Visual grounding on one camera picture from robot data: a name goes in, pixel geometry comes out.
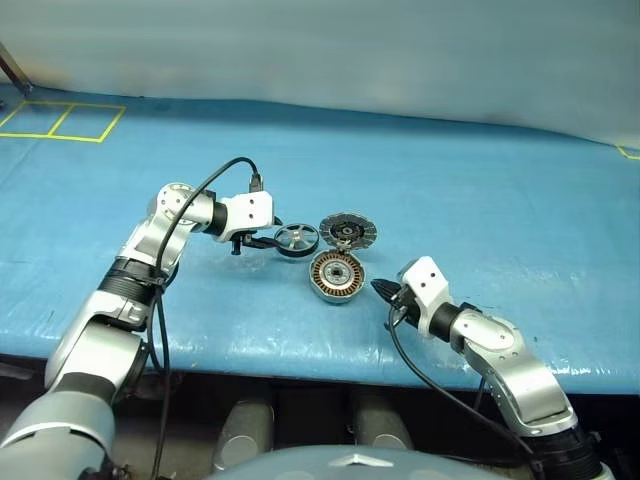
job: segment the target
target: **white curtain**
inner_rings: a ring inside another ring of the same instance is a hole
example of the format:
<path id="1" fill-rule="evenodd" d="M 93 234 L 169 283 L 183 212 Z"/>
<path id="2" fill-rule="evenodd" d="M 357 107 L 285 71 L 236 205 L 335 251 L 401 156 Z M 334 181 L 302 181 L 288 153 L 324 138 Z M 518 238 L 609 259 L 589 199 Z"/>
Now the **white curtain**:
<path id="1" fill-rule="evenodd" d="M 2 0 L 42 86 L 524 125 L 640 147 L 638 0 Z"/>

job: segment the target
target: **yellow tape line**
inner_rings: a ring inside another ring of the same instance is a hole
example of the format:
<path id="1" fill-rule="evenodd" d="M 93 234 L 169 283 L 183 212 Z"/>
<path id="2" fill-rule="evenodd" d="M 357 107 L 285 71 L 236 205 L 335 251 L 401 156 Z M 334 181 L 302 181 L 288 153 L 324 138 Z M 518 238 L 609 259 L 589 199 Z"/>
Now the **yellow tape line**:
<path id="1" fill-rule="evenodd" d="M 58 102 L 58 101 L 48 101 L 48 100 L 25 100 L 20 105 L 16 107 L 16 109 L 7 115 L 1 122 L 0 128 L 2 128 L 9 120 L 11 120 L 24 106 L 26 105 L 65 105 L 66 110 L 58 117 L 55 123 L 51 126 L 47 133 L 4 133 L 0 132 L 0 137 L 8 137 L 8 138 L 36 138 L 36 139 L 50 139 L 50 140 L 71 140 L 75 142 L 89 142 L 89 143 L 102 143 L 105 138 L 111 133 L 111 130 L 116 126 L 124 112 L 127 110 L 127 107 L 123 105 L 106 105 L 99 103 L 81 103 L 81 102 Z M 107 128 L 102 132 L 99 137 L 79 137 L 75 135 L 55 135 L 55 131 L 62 125 L 62 123 L 67 119 L 71 111 L 75 107 L 91 107 L 91 108 L 112 108 L 117 109 L 118 113 L 111 120 Z"/>
<path id="2" fill-rule="evenodd" d="M 640 155 L 631 155 L 630 153 L 628 153 L 624 147 L 621 147 L 620 145 L 616 145 L 616 148 L 618 149 L 618 151 L 626 158 L 630 159 L 630 160 L 640 160 Z"/>

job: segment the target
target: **metal ring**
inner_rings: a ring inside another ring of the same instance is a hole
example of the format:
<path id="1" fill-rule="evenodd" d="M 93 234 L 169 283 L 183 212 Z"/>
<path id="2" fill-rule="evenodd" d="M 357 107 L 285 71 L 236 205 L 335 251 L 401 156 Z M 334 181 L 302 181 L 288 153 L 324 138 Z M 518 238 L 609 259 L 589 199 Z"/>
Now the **metal ring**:
<path id="1" fill-rule="evenodd" d="M 320 243 L 320 234 L 311 225 L 294 223 L 280 228 L 273 239 L 276 250 L 285 257 L 305 257 L 312 254 Z"/>

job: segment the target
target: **electric motor part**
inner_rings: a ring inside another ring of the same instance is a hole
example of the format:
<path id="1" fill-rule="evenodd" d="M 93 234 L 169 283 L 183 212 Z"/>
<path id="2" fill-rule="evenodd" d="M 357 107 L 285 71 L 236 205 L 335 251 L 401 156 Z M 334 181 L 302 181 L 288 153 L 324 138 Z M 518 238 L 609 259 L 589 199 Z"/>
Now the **electric motor part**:
<path id="1" fill-rule="evenodd" d="M 311 261 L 313 290 L 330 303 L 351 300 L 364 285 L 364 268 L 356 257 L 336 250 L 318 253 Z"/>
<path id="2" fill-rule="evenodd" d="M 315 252 L 320 243 L 318 231 L 303 223 L 285 225 L 273 238 L 276 250 L 285 257 L 305 257 Z"/>
<path id="3" fill-rule="evenodd" d="M 355 213 L 329 215 L 320 223 L 320 234 L 331 246 L 340 250 L 368 248 L 376 239 L 376 226 L 366 217 Z"/>

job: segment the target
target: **silver robot arm segment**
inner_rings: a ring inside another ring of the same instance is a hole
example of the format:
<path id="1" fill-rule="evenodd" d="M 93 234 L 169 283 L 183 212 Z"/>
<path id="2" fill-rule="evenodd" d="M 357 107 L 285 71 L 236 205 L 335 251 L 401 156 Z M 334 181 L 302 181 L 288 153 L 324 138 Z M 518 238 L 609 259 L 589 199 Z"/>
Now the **silver robot arm segment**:
<path id="1" fill-rule="evenodd" d="M 401 288 L 392 303 L 417 304 L 419 319 L 413 324 L 418 331 L 448 342 L 482 375 L 507 426 L 540 458 L 546 478 L 613 478 L 580 429 L 560 384 L 527 348 L 516 326 L 472 305 L 454 305 L 449 284 L 431 257 L 410 263 L 398 277 Z"/>
<path id="2" fill-rule="evenodd" d="M 193 191 L 172 183 L 151 202 L 148 216 L 49 358 L 47 393 L 22 412 L 0 443 L 1 478 L 76 479 L 104 469 L 115 433 L 111 404 L 133 388 L 148 356 L 148 346 L 136 332 L 151 320 L 156 289 L 175 272 L 189 234 L 205 232 L 224 242 L 274 223 L 273 200 L 265 191 L 220 202 L 205 191 L 171 235 L 162 255 L 164 276 L 158 278 L 160 244 Z"/>

